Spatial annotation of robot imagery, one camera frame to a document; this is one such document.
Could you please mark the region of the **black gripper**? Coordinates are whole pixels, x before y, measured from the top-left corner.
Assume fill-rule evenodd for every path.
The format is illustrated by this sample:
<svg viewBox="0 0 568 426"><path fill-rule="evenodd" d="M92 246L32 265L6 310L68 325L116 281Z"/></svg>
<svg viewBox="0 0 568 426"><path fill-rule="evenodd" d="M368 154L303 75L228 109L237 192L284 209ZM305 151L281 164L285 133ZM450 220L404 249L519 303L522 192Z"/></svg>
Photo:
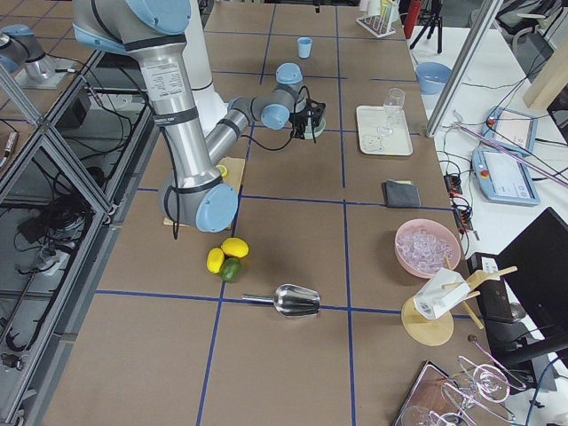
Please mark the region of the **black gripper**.
<svg viewBox="0 0 568 426"><path fill-rule="evenodd" d="M313 99L306 99L300 106L296 108L296 111L290 114L290 123L292 124L292 131L290 133L291 138L302 138L303 129L296 127L298 124L304 120L311 118L312 125L318 124L321 118L324 118L326 111L326 104L322 102L317 102ZM312 142L317 143L317 136L320 134L320 127L312 127L309 135L312 137Z"/></svg>

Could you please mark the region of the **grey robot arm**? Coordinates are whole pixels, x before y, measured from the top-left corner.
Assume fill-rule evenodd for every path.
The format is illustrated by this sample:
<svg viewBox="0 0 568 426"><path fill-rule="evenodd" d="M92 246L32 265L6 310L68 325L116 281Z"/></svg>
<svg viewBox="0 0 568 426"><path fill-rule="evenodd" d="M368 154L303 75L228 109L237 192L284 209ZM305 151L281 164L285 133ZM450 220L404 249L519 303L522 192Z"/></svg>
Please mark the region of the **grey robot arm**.
<svg viewBox="0 0 568 426"><path fill-rule="evenodd" d="M54 89L59 84L55 61L23 24L1 28L1 65L11 75L23 69L31 88Z"/></svg>
<svg viewBox="0 0 568 426"><path fill-rule="evenodd" d="M238 192L217 164L254 122L272 130L290 123L292 138L315 139L325 127L326 106L312 98L295 63L277 68L270 94L215 108L195 1L75 1L73 8L79 43L139 65L173 169L159 192L161 209L176 225L217 233L232 223Z"/></svg>

